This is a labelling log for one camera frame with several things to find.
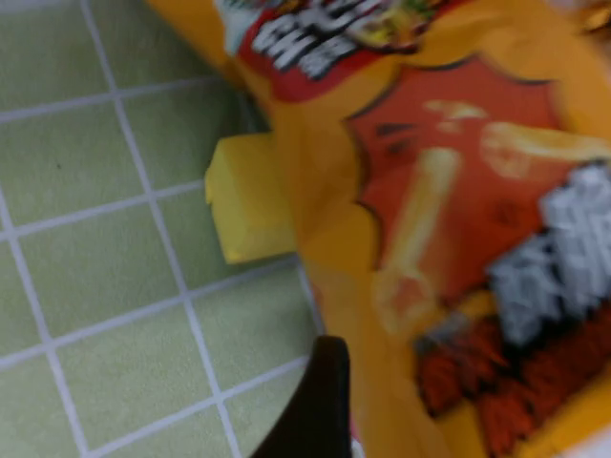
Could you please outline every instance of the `green tile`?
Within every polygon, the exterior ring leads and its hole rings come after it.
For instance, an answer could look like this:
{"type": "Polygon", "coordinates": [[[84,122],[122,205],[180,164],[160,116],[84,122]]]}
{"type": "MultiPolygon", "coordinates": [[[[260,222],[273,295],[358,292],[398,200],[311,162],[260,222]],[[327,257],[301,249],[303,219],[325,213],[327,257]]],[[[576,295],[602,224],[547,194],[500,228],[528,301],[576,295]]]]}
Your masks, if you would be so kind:
{"type": "Polygon", "coordinates": [[[10,3],[0,14],[0,111],[108,91],[77,0],[10,3]]]}
{"type": "Polygon", "coordinates": [[[24,224],[142,193],[112,104],[0,125],[0,181],[24,224]]]}
{"type": "Polygon", "coordinates": [[[61,347],[57,356],[90,448],[210,396],[181,306],[61,347]]]}
{"type": "Polygon", "coordinates": [[[246,382],[311,350],[311,312],[294,267],[196,301],[221,389],[246,382]]]}
{"type": "Polygon", "coordinates": [[[178,294],[148,205],[21,239],[54,336],[178,294]]]}
{"type": "Polygon", "coordinates": [[[295,369],[225,402],[243,456],[250,456],[282,414],[304,372],[295,369]]]}
{"type": "Polygon", "coordinates": [[[219,412],[209,407],[108,458],[231,458],[219,412]]]}
{"type": "Polygon", "coordinates": [[[125,101],[153,187],[203,178],[217,141],[241,131],[240,105],[224,83],[125,101]]]}
{"type": "Polygon", "coordinates": [[[40,343],[30,303],[23,290],[7,242],[0,243],[0,291],[2,291],[0,319],[0,357],[2,357],[40,343]]]}
{"type": "Polygon", "coordinates": [[[210,73],[209,67],[143,1],[93,0],[92,10],[117,86],[210,73]]]}
{"type": "Polygon", "coordinates": [[[0,372],[0,456],[73,458],[78,456],[45,357],[0,372]]]}
{"type": "Polygon", "coordinates": [[[261,261],[233,265],[224,261],[217,231],[202,190],[164,198],[159,201],[159,205],[190,289],[262,265],[261,261]]]}

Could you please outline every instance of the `red label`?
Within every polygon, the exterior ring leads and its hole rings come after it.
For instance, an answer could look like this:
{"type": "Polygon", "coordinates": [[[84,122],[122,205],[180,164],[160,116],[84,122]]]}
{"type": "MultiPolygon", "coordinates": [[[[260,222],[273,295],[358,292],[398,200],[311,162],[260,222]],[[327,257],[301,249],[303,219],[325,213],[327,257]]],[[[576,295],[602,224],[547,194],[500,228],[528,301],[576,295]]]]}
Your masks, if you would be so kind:
{"type": "MultiPolygon", "coordinates": [[[[417,265],[440,299],[454,302],[484,283],[487,264],[541,229],[539,198],[574,164],[530,159],[520,177],[504,176],[482,145],[496,123],[558,129],[551,88],[514,79],[474,56],[444,68],[403,67],[388,89],[348,119],[364,166],[358,200],[379,221],[382,265],[410,197],[414,164],[430,148],[448,148],[460,158],[417,265]]],[[[495,160],[504,160],[502,148],[496,154],[495,160]]]]}
{"type": "Polygon", "coordinates": [[[413,53],[434,18],[466,0],[286,0],[267,8],[238,54],[276,97],[323,94],[388,53],[413,53]]]}

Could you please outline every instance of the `snack stick image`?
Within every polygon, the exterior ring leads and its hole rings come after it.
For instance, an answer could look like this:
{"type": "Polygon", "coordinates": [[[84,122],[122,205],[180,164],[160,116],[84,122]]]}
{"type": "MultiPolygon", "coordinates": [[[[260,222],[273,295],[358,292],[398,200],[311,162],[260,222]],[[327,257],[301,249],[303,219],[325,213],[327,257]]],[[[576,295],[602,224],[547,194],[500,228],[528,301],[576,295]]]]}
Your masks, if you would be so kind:
{"type": "Polygon", "coordinates": [[[406,323],[435,307],[429,280],[418,262],[448,199],[460,167],[460,156],[449,148],[430,148],[420,153],[412,187],[400,213],[384,266],[375,274],[374,303],[386,329],[396,334],[406,323]]]}
{"type": "Polygon", "coordinates": [[[484,119],[488,114],[481,108],[466,102],[454,100],[429,100],[424,108],[431,112],[440,112],[441,122],[437,123],[437,130],[444,134],[462,134],[462,119],[484,119]]]}
{"type": "Polygon", "coordinates": [[[488,117],[486,111],[467,102],[456,100],[429,100],[424,107],[432,112],[440,112],[444,121],[458,121],[460,119],[484,119],[488,117]]]}
{"type": "Polygon", "coordinates": [[[611,159],[611,145],[592,136],[509,122],[491,122],[482,131],[480,153],[502,177],[524,178],[528,176],[536,159],[569,162],[597,158],[606,160],[611,159]]]}

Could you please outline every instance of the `plastic packaging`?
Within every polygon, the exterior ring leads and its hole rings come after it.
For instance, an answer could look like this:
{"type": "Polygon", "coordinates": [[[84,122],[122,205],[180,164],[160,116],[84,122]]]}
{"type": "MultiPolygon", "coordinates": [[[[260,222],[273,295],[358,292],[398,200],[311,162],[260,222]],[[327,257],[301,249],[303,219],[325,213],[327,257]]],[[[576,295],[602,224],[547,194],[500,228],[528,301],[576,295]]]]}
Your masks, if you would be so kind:
{"type": "Polygon", "coordinates": [[[152,3],[271,118],[367,456],[544,458],[611,422],[611,92],[576,23],[540,0],[174,1],[152,3]]]}

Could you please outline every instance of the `white chinese characters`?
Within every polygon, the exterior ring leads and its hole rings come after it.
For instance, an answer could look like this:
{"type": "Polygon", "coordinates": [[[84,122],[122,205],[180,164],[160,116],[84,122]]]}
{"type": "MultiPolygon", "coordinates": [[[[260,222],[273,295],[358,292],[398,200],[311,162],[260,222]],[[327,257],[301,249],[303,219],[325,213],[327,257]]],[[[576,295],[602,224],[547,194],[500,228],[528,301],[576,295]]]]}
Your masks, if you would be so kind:
{"type": "Polygon", "coordinates": [[[611,291],[611,177],[604,164],[573,171],[540,202],[546,232],[495,261],[488,273],[503,332],[524,346],[545,322],[583,320],[611,291]]]}

